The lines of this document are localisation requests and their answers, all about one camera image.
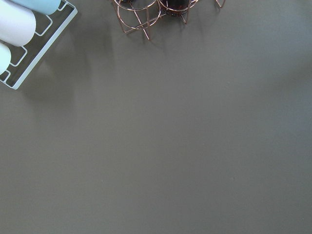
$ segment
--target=gray countertop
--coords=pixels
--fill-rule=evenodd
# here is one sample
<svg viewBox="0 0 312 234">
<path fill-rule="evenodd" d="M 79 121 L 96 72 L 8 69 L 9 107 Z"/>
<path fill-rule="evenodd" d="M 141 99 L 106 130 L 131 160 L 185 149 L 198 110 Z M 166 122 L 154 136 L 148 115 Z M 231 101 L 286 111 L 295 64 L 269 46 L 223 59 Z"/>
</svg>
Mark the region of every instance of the gray countertop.
<svg viewBox="0 0 312 234">
<path fill-rule="evenodd" d="M 201 0 L 151 42 L 72 3 L 0 85 L 0 233 L 311 233 L 311 1 Z"/>
</svg>

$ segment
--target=light blue candle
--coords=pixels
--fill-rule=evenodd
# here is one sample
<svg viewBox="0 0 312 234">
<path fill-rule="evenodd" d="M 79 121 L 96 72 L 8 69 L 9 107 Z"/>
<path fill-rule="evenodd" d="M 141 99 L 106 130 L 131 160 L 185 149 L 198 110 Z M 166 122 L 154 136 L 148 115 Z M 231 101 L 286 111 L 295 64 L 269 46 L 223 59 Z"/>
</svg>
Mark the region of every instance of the light blue candle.
<svg viewBox="0 0 312 234">
<path fill-rule="evenodd" d="M 5 72 L 11 62 L 11 51 L 0 42 L 0 75 Z"/>
<path fill-rule="evenodd" d="M 50 15 L 54 13 L 61 0 L 11 0 L 19 5 L 27 7 L 39 13 Z"/>
</svg>

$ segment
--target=white candle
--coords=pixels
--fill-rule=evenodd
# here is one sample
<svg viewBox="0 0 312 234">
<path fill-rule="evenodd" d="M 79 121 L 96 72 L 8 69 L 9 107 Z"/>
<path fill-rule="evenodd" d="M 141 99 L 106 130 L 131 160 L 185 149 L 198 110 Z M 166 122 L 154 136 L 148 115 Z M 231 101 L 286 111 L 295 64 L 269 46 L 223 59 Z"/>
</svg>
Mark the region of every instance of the white candle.
<svg viewBox="0 0 312 234">
<path fill-rule="evenodd" d="M 11 62 L 11 51 L 0 42 L 0 75 L 5 72 Z"/>
<path fill-rule="evenodd" d="M 34 13 L 9 0 L 0 0 L 0 39 L 14 46 L 26 45 L 34 36 Z"/>
</svg>

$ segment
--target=dark bottle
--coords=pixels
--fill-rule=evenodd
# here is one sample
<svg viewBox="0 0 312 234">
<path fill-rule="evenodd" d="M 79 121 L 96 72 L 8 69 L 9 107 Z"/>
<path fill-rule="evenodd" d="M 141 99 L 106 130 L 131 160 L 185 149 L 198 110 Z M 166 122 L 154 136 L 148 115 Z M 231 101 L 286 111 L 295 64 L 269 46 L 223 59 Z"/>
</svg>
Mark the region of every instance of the dark bottle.
<svg viewBox="0 0 312 234">
<path fill-rule="evenodd" d="M 189 6 L 189 1 L 190 0 L 161 0 L 161 2 L 166 7 L 173 9 L 173 11 L 169 9 L 165 9 L 166 12 L 172 16 L 183 15 L 187 11 L 187 8 Z"/>
</svg>

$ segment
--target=copper wire stand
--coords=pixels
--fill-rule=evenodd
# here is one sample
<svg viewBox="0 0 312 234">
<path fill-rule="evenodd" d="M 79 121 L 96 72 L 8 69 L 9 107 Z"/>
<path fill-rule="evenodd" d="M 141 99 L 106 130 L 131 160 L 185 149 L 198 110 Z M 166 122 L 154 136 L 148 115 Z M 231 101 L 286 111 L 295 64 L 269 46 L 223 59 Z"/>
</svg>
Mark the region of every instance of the copper wire stand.
<svg viewBox="0 0 312 234">
<path fill-rule="evenodd" d="M 135 8 L 133 6 L 133 4 L 131 3 L 131 1 L 129 1 L 127 4 L 128 6 L 122 5 L 121 4 L 121 0 L 111 0 L 119 24 L 121 26 L 121 29 L 124 33 L 130 33 L 132 31 L 135 30 L 143 30 L 145 36 L 147 37 L 148 40 L 151 40 L 150 37 L 150 28 L 152 25 L 154 25 L 157 20 L 162 16 L 161 15 L 161 10 L 160 10 L 160 3 L 158 0 L 154 0 L 153 2 L 151 2 L 149 5 L 146 5 L 145 7 L 141 7 L 141 8 Z M 156 17 L 151 18 L 151 14 L 150 14 L 150 8 L 156 6 L 158 8 L 158 14 L 156 15 Z M 134 16 L 136 17 L 137 21 L 138 21 L 138 25 L 135 26 L 131 26 L 129 25 L 127 22 L 124 21 L 124 19 L 120 16 L 120 10 L 126 10 L 126 11 L 130 11 L 134 13 Z M 146 13 L 146 20 L 142 20 L 140 18 L 140 16 L 138 15 L 139 12 L 144 12 Z"/>
<path fill-rule="evenodd" d="M 109 1 L 114 6 L 115 13 L 117 15 L 119 24 L 120 24 L 123 32 L 128 34 L 128 33 L 133 32 L 135 30 L 143 30 L 143 32 L 144 32 L 144 34 L 148 40 L 151 40 L 151 37 L 150 37 L 151 29 L 150 28 L 152 25 L 154 25 L 157 22 L 157 20 L 159 18 L 162 18 L 164 15 L 167 15 L 168 12 L 171 12 L 171 13 L 175 13 L 176 16 L 180 16 L 182 18 L 183 22 L 185 24 L 187 24 L 188 20 L 189 20 L 190 9 L 192 7 L 194 7 L 195 4 L 198 2 L 198 0 L 189 0 L 189 4 L 186 8 L 181 9 L 181 10 L 176 10 L 176 9 L 173 9 L 173 8 L 170 8 L 169 6 L 167 6 L 165 3 L 162 2 L 162 0 L 154 0 L 149 5 L 146 5 L 146 6 L 141 7 L 141 8 L 135 8 L 133 6 L 133 4 L 131 3 L 132 0 L 128 1 L 128 6 L 123 5 L 124 3 L 122 4 L 122 0 L 109 0 Z M 222 0 L 215 0 L 218 7 L 223 8 L 226 0 L 223 0 L 223 3 L 220 3 L 221 1 Z M 155 6 L 155 5 L 158 7 L 158 14 L 156 17 L 151 18 L 150 17 L 150 8 L 152 6 Z M 120 9 L 133 12 L 139 24 L 136 26 L 131 26 L 127 22 L 125 22 L 124 19 L 122 18 L 122 16 L 120 15 Z M 146 20 L 142 21 L 142 19 L 138 15 L 138 12 L 141 12 L 141 11 L 146 12 Z"/>
</svg>

